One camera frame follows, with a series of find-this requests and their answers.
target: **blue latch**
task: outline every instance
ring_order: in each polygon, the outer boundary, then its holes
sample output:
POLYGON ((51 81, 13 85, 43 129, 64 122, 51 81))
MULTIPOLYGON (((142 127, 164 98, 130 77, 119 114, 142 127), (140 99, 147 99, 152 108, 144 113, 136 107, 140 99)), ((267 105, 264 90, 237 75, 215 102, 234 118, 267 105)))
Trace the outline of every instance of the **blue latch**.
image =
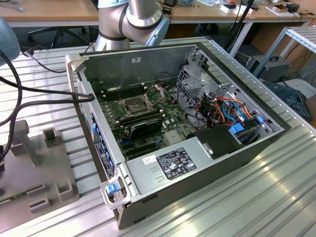
POLYGON ((96 125, 95 123, 92 125, 92 132, 95 132, 96 126, 97 126, 97 125, 96 125))
POLYGON ((111 195, 113 193, 116 193, 120 190, 120 186, 118 183, 114 183, 114 184, 110 184, 108 186, 105 187, 108 195, 111 195))
POLYGON ((264 122, 264 119, 263 119, 263 117, 261 117, 261 116, 258 116, 258 117, 257 117, 257 120, 258 120, 259 123, 263 123, 263 122, 264 122))
POLYGON ((229 130, 233 134, 236 134, 236 133, 238 133, 240 131, 243 131, 244 129, 245 128, 240 123, 236 123, 236 124, 232 125, 229 130))

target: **black power cable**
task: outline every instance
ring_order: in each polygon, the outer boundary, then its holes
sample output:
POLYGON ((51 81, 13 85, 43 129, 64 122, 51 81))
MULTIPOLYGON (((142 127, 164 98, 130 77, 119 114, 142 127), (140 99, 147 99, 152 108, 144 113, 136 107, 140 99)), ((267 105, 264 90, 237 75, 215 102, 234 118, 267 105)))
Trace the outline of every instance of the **black power cable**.
POLYGON ((227 36, 227 38, 226 38, 226 40, 225 40, 225 45, 226 45, 226 43, 227 43, 228 38, 231 36, 233 29, 236 27, 236 21, 237 21, 237 19, 238 19, 238 17, 239 17, 239 13, 240 13, 240 9, 241 9, 241 4, 242 4, 242 0, 240 1, 239 10, 238 10, 237 16, 236 16, 236 18, 235 18, 235 22, 233 23, 232 30, 229 31, 229 34, 228 34, 228 36, 227 36))
POLYGON ((97 41, 97 40, 91 42, 91 43, 89 44, 89 46, 85 49, 84 53, 87 53, 88 50, 90 49, 90 47, 91 47, 94 43, 96 43, 96 41, 97 41))
POLYGON ((90 102, 94 100, 93 95, 85 95, 85 94, 80 94, 80 93, 75 93, 75 92, 67 92, 67 91, 57 91, 57 90, 44 90, 44 89, 36 89, 36 88, 29 88, 22 86, 19 75, 17 74, 13 64, 11 61, 8 59, 8 57, 0 50, 0 56, 5 60, 5 62, 9 65, 10 69, 12 70, 17 83, 13 83, 11 81, 8 81, 4 79, 3 77, 0 77, 0 81, 18 88, 18 100, 17 100, 17 105, 15 106, 13 112, 11 115, 5 119, 4 121, 0 122, 1 125, 6 124, 7 122, 11 121, 10 123, 10 128, 9 128, 9 136, 8 136, 8 142, 6 144, 5 149, 3 147, 0 147, 0 150, 2 151, 0 153, 0 166, 4 165, 4 157, 5 155, 9 152, 10 147, 12 145, 13 141, 13 135, 14 135, 14 127, 15 127, 15 121, 16 117, 19 113, 19 111, 25 107, 28 106, 34 106, 34 105, 51 105, 51 104, 76 104, 76 103, 85 103, 85 102, 90 102), (28 103, 21 104, 22 101, 22 90, 27 90, 27 91, 32 91, 32 92, 41 92, 41 93, 52 93, 52 94, 66 94, 66 95, 72 95, 74 97, 84 97, 85 99, 64 99, 64 100, 41 100, 41 101, 32 101, 28 103))
POLYGON ((47 66, 43 65, 39 60, 37 60, 35 57, 33 57, 32 54, 29 53, 29 51, 27 51, 26 49, 20 47, 21 49, 21 53, 26 56, 26 57, 30 57, 32 58, 35 62, 37 62, 41 67, 45 68, 46 70, 52 72, 52 73, 65 73, 67 70, 62 70, 62 71, 56 71, 56 70, 52 70, 50 68, 48 68, 47 66))
MULTIPOLYGON (((4 61, 7 63, 7 65, 11 69, 11 71, 12 71, 14 77, 15 77, 15 80, 16 80, 16 84, 15 85, 18 88, 18 98, 17 98, 17 102, 16 102, 16 106, 15 106, 15 109, 16 109, 22 102, 22 83, 21 83, 20 77, 19 77, 15 67, 11 63, 10 59, 1 50, 0 50, 0 57, 3 58, 4 61)), ((9 122, 11 120, 12 116, 13 116, 13 112, 4 121, 0 122, 0 126, 2 126, 4 124, 6 124, 7 122, 9 122)))
POLYGON ((252 6, 253 2, 254 2, 254 0, 249 0, 248 5, 247 5, 245 11, 243 12, 243 14, 242 14, 240 20, 239 20, 238 23, 237 23, 237 26, 236 26, 236 27, 233 27, 233 29, 232 29, 233 34, 228 38, 228 40, 227 40, 227 42, 226 42, 226 44, 225 44, 225 47, 224 47, 224 49, 225 49, 226 51, 228 50, 229 46, 230 46, 231 43, 233 42, 233 40, 234 40, 236 34, 237 34, 238 31, 239 31, 239 28, 242 26, 242 22, 244 21, 244 19, 245 19, 247 13, 248 13, 250 7, 252 6))
POLYGON ((76 103, 85 103, 90 102, 94 100, 94 97, 89 95, 81 95, 81 97, 90 97, 88 99, 71 99, 71 100, 39 100, 39 101, 32 101, 27 102, 22 105, 19 105, 15 110, 13 110, 13 116, 10 123, 10 130, 9 130, 9 138, 8 142, 6 144, 6 147, 2 154, 0 154, 0 158, 4 158, 5 155, 9 152, 12 141, 13 141, 13 134, 14 134, 14 127, 15 127, 15 120, 17 117, 17 114, 20 112, 21 109, 28 107, 28 106, 34 106, 34 105, 54 105, 54 104, 76 104, 76 103))

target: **slotted aluminum table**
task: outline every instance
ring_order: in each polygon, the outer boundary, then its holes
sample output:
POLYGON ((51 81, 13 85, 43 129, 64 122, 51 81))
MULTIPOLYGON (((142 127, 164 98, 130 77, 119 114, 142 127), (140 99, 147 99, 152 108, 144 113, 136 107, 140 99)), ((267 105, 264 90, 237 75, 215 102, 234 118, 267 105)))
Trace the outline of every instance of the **slotted aluminum table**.
MULTIPOLYGON (((32 135, 55 126, 63 134, 80 192, 80 199, 40 218, 2 233, 3 236, 315 236, 316 233, 316 131, 279 100, 251 73, 215 42, 206 38, 165 40, 162 44, 202 42, 256 94, 273 108, 292 129, 250 164, 164 208, 124 230, 103 202, 100 179, 73 105, 42 105, 19 113, 32 135)), ((64 56, 85 47, 37 51, 35 56, 52 69, 64 69, 64 56)), ((20 56, 13 64, 23 85, 68 90, 66 74, 46 72, 20 56)), ((210 71, 225 82, 216 68, 210 71)), ((0 75, 14 81, 7 66, 0 75)), ((15 88, 0 85, 0 118, 14 108, 15 88)), ((24 100, 64 98, 24 92, 24 100)), ((8 126, 0 128, 5 143, 8 126)))
MULTIPOLYGON (((288 50, 292 47, 293 43, 296 41, 299 44, 303 45, 304 47, 308 48, 313 53, 316 53, 316 27, 285 27, 276 41, 272 44, 271 48, 261 61, 261 63, 258 65, 256 70, 253 72, 254 76, 258 76, 259 73, 264 68, 266 62, 270 59, 270 57, 273 55, 273 52, 276 50, 276 48, 280 45, 282 40, 285 36, 290 36, 292 38, 291 42, 285 47, 283 52, 281 53, 281 56, 284 57, 285 54, 288 52, 288 50)), ((304 78, 312 69, 313 67, 310 67, 302 76, 304 78)))

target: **power supply label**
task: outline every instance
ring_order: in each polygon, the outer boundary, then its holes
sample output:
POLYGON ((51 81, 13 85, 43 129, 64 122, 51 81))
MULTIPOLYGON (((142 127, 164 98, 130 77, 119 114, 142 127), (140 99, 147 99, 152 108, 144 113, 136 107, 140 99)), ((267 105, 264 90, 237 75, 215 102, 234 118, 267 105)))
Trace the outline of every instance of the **power supply label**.
POLYGON ((156 159, 169 180, 197 168, 183 147, 156 159))

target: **black cable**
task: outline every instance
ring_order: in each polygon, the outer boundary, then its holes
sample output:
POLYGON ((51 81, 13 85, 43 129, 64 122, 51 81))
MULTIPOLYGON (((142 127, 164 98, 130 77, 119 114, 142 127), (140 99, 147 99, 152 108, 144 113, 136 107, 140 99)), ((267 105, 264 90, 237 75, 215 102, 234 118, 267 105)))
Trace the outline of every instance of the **black cable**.
POLYGON ((237 21, 237 19, 238 19, 239 12, 240 12, 240 9, 241 9, 241 4, 242 4, 242 0, 240 1, 239 10, 238 10, 237 16, 236 16, 236 18, 235 18, 235 22, 233 23, 232 30, 229 31, 229 34, 228 34, 228 36, 226 37, 225 45, 226 45, 226 43, 227 43, 228 38, 231 36, 231 33, 232 33, 232 31, 233 31, 233 29, 234 29, 234 27, 235 27, 235 25, 236 25, 236 21, 237 21))
POLYGON ((248 5, 247 5, 245 11, 243 12, 243 14, 242 14, 242 16, 241 16, 239 22, 237 23, 237 26, 236 26, 234 29, 232 29, 233 35, 228 38, 227 43, 225 44, 225 47, 224 47, 224 49, 225 49, 226 51, 228 50, 229 46, 230 46, 231 43, 233 42, 234 37, 235 37, 235 35, 238 33, 239 28, 242 26, 242 22, 244 21, 244 19, 245 19, 247 13, 248 13, 250 7, 252 6, 253 2, 254 2, 254 0, 249 0, 248 5))
POLYGON ((311 85, 313 85, 313 81, 314 81, 315 77, 316 77, 316 74, 313 76, 313 79, 311 81, 311 85))
MULTIPOLYGON (((13 87, 18 87, 17 84, 10 82, 3 77, 0 77, 0 81, 7 83, 10 86, 13 87)), ((24 103, 22 105, 18 105, 12 112, 11 116, 11 123, 10 123, 10 129, 9 129, 9 137, 8 137, 8 142, 7 145, 3 151, 2 154, 0 154, 0 158, 4 158, 5 155, 9 152, 12 140, 13 140, 13 134, 14 134, 14 126, 15 126, 15 120, 17 117, 17 114, 19 111, 25 107, 28 106, 34 106, 34 105, 51 105, 51 104, 75 104, 75 103, 85 103, 85 102, 90 102, 94 100, 93 95, 85 95, 85 94, 80 94, 80 93, 75 93, 75 92, 67 92, 67 91, 57 91, 57 90, 44 90, 44 89, 36 89, 36 88, 29 88, 22 86, 21 87, 24 90, 27 91, 32 91, 32 92, 44 92, 44 93, 52 93, 52 94, 66 94, 66 95, 72 95, 72 96, 80 96, 84 97, 86 99, 65 99, 65 100, 41 100, 41 101, 32 101, 28 103, 24 103)))
POLYGON ((6 147, 2 154, 0 154, 0 158, 4 158, 5 155, 9 152, 10 147, 12 145, 13 141, 13 134, 14 134, 14 127, 15 127, 15 120, 17 117, 17 114, 20 112, 21 109, 28 107, 28 106, 34 106, 34 105, 53 105, 53 104, 76 104, 76 103, 85 103, 90 102, 94 100, 94 97, 89 96, 89 99, 71 99, 71 100, 39 100, 39 101, 32 101, 27 102, 22 105, 19 105, 16 109, 13 111, 13 116, 10 123, 10 129, 9 129, 9 137, 8 142, 6 144, 6 147))
POLYGON ((194 116, 194 115, 191 115, 191 114, 185 112, 185 110, 181 108, 181 106, 180 106, 180 104, 179 104, 179 90, 180 90, 180 86, 181 86, 181 85, 179 84, 179 85, 178 85, 178 89, 177 89, 177 104, 178 104, 178 107, 179 107, 184 113, 186 113, 188 116, 194 117, 194 118, 196 118, 197 120, 200 120, 200 121, 202 121, 202 122, 205 123, 205 121, 202 120, 201 118, 196 117, 196 116, 194 116))
POLYGON ((304 57, 304 59, 303 59, 301 65, 296 69, 295 72, 298 72, 299 70, 301 70, 301 69, 304 67, 304 65, 306 64, 306 62, 308 61, 308 59, 310 58, 310 56, 312 55, 312 52, 311 52, 311 53, 309 54, 308 58, 307 58, 306 61, 305 61, 305 58, 306 58, 306 56, 307 56, 307 53, 308 53, 308 49, 306 49, 306 54, 305 54, 305 57, 304 57))
MULTIPOLYGON (((16 102, 16 105, 15 105, 15 108, 14 108, 14 109, 16 109, 22 102, 22 83, 21 83, 20 77, 19 77, 15 67, 11 63, 10 59, 1 50, 0 50, 0 57, 3 58, 4 61, 7 63, 7 65, 11 69, 11 71, 12 71, 14 77, 15 77, 15 80, 16 80, 16 84, 15 85, 18 88, 18 98, 17 98, 17 102, 16 102)), ((6 124, 7 122, 9 122, 11 120, 12 116, 13 116, 13 112, 4 121, 0 122, 0 126, 2 126, 4 124, 6 124)))
POLYGON ((294 49, 296 49, 296 48, 298 47, 298 45, 299 45, 299 43, 297 43, 297 44, 295 45, 295 47, 291 49, 291 51, 287 54, 287 56, 285 57, 285 59, 287 59, 287 57, 293 52, 294 49))
POLYGON ((88 48, 85 49, 84 53, 87 53, 88 50, 90 49, 90 47, 91 47, 94 43, 96 43, 96 41, 97 41, 97 40, 91 42, 91 43, 89 44, 88 48))
POLYGON ((21 52, 24 56, 26 57, 30 57, 32 58, 35 62, 37 62, 37 64, 39 64, 41 67, 45 68, 46 70, 52 72, 52 73, 65 73, 67 70, 62 70, 62 71, 55 71, 55 70, 52 70, 50 68, 48 68, 47 66, 43 65, 39 60, 37 60, 35 57, 33 57, 27 50, 25 50, 24 48, 20 47, 21 49, 21 52))
MULTIPOLYGON (((13 83, 13 82, 11 82, 11 81, 9 81, 1 76, 0 76, 0 81, 7 84, 7 85, 18 88, 17 84, 15 84, 15 83, 13 83)), ((23 90, 31 91, 31 92, 72 95, 72 96, 81 96, 81 97, 85 97, 85 98, 92 98, 92 96, 90 96, 90 95, 80 94, 80 93, 76 93, 76 92, 68 92, 68 91, 60 91, 60 90, 44 90, 44 89, 30 88, 30 87, 26 87, 26 86, 21 86, 21 88, 23 90)))

